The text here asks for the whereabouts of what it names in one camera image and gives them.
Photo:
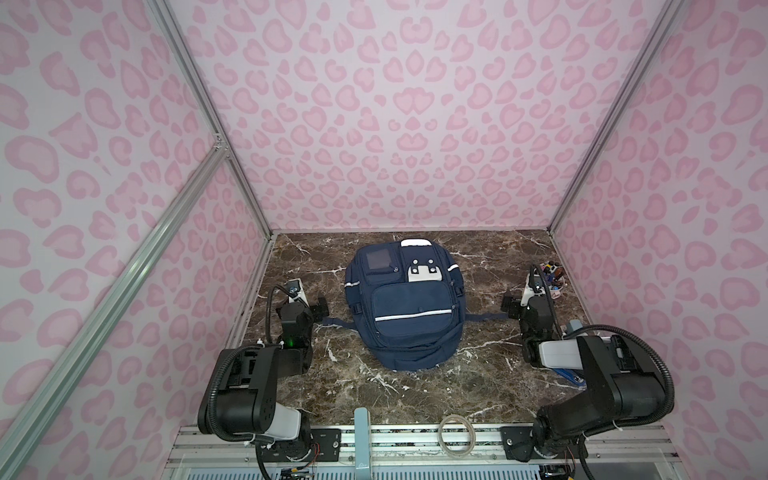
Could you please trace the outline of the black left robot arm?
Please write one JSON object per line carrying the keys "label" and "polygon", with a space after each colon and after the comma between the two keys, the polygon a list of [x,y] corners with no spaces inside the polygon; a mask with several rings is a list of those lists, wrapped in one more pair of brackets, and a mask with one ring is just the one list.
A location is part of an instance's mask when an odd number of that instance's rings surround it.
{"label": "black left robot arm", "polygon": [[303,283],[292,279],[273,289],[287,295],[269,314],[278,315],[282,335],[275,344],[224,349],[218,356],[201,401],[197,426],[201,433],[228,442],[264,442],[299,456],[311,448],[306,414],[278,403],[278,380],[308,372],[313,327],[328,314],[327,301],[307,301]]}

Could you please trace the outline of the navy blue student backpack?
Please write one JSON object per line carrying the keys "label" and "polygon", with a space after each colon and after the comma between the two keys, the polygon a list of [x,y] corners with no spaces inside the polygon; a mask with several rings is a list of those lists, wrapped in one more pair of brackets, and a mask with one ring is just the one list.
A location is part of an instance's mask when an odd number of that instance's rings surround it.
{"label": "navy blue student backpack", "polygon": [[357,331],[393,371],[434,368],[456,353],[466,322],[507,317],[469,314],[458,264],[427,239],[360,248],[346,268],[344,291],[353,320],[326,317],[322,324]]}

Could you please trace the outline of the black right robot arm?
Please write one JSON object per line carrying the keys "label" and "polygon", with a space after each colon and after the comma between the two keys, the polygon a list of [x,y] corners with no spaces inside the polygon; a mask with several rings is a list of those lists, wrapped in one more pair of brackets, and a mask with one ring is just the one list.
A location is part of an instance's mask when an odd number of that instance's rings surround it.
{"label": "black right robot arm", "polygon": [[655,423],[675,402],[674,381],[661,356],[637,335],[612,325],[576,324],[562,331],[552,289],[559,269],[529,268],[521,298],[501,309],[519,322],[522,355],[532,367],[571,373],[584,389],[540,407],[529,427],[501,430],[507,458],[529,462],[573,452],[586,459],[587,439],[624,427]]}

